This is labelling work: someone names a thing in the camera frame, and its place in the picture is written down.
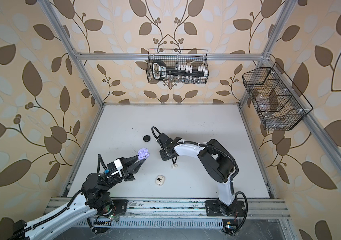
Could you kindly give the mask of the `purple round earbud case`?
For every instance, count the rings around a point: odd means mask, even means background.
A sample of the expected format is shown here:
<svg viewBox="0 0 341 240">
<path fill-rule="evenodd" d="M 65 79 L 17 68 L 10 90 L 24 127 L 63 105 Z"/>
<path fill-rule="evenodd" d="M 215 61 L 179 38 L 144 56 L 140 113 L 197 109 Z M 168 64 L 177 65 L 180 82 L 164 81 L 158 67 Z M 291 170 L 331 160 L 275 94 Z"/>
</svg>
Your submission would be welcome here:
<svg viewBox="0 0 341 240">
<path fill-rule="evenodd" d="M 141 160 L 147 159 L 150 156 L 150 153 L 148 149 L 142 148 L 137 152 L 137 156 L 138 156 L 138 159 L 141 161 Z"/>
</svg>

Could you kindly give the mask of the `black round earbud case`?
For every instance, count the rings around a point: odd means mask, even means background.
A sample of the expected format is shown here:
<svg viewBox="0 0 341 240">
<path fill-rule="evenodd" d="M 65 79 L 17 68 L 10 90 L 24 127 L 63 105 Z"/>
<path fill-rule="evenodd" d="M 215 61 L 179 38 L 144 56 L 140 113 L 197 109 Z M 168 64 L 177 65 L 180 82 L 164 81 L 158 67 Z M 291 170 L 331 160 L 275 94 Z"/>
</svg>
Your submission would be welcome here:
<svg viewBox="0 0 341 240">
<path fill-rule="evenodd" d="M 143 141 L 144 142 L 149 142 L 151 140 L 151 137 L 149 136 L 149 135 L 145 135 L 144 137 L 143 137 Z"/>
</svg>

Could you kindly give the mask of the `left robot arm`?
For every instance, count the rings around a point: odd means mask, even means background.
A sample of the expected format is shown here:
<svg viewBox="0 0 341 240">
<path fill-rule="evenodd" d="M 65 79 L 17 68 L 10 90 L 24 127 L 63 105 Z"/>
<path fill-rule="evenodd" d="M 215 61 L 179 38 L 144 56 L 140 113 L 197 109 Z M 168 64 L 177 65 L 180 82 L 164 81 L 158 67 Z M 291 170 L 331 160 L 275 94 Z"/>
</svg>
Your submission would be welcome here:
<svg viewBox="0 0 341 240">
<path fill-rule="evenodd" d="M 56 210 L 35 220 L 20 220 L 13 224 L 10 240 L 53 240 L 66 230 L 83 220 L 102 216 L 115 210 L 109 190 L 125 181 L 133 181 L 134 174 L 149 157 L 147 149 L 130 158 L 119 158 L 105 164 L 102 156 L 97 156 L 97 170 L 87 176 L 82 187 L 69 200 Z"/>
</svg>

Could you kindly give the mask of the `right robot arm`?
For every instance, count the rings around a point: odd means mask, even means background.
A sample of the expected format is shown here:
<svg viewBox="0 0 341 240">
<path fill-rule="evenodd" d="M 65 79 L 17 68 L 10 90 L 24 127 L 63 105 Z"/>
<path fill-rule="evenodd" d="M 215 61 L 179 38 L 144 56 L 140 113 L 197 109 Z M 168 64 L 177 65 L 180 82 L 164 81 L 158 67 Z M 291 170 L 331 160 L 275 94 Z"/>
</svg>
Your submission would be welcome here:
<svg viewBox="0 0 341 240">
<path fill-rule="evenodd" d="M 172 139 L 158 128 L 152 127 L 155 141 L 160 145 L 159 151 L 163 161 L 171 160 L 176 165 L 180 156 L 198 159 L 208 175 L 217 182 L 218 209 L 224 216 L 248 214 L 246 195 L 234 191 L 233 180 L 239 173 L 235 158 L 215 139 L 207 143 L 186 141 L 182 138 Z"/>
</svg>

